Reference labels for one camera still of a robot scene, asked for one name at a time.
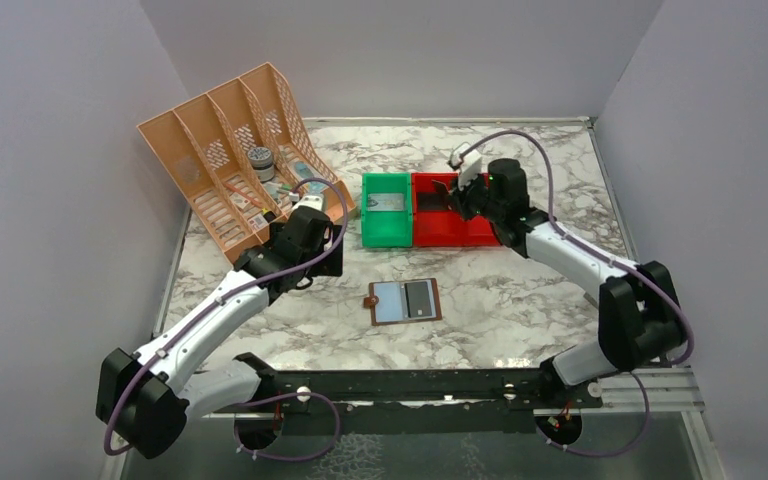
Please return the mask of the brown leather card holder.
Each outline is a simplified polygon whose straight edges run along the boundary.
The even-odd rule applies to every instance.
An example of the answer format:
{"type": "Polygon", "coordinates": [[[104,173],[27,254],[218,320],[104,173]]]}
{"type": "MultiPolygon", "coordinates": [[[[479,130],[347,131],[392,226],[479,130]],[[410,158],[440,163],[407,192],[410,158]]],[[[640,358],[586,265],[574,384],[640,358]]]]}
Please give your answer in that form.
{"type": "Polygon", "coordinates": [[[363,307],[373,326],[439,321],[443,318],[434,278],[372,282],[363,307]]]}

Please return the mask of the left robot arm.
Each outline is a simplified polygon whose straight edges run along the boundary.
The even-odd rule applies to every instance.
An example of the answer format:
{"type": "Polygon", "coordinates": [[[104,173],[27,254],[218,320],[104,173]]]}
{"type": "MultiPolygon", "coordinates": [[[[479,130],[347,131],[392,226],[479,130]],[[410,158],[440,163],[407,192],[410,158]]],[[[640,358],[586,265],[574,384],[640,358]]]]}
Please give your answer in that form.
{"type": "Polygon", "coordinates": [[[269,227],[266,243],[244,250],[219,286],[172,330],[101,363],[95,415],[106,428],[103,450],[136,449],[152,459],[180,436],[196,405],[187,384],[203,361],[239,326],[282,294],[317,276],[342,273],[345,228],[323,211],[295,207],[269,227]]]}

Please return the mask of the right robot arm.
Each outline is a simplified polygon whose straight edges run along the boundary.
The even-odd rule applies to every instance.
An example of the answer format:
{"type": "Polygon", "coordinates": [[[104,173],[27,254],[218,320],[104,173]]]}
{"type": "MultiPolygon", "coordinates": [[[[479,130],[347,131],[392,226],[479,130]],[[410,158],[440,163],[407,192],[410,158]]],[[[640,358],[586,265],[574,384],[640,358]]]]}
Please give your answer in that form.
{"type": "Polygon", "coordinates": [[[691,346],[669,270],[658,262],[611,257],[565,230],[531,203],[517,161],[494,160],[486,174],[472,165],[435,190],[463,220],[487,220],[501,245],[553,268],[596,300],[596,337],[540,365],[537,393],[545,404],[560,407],[582,383],[632,371],[677,347],[691,346]]]}

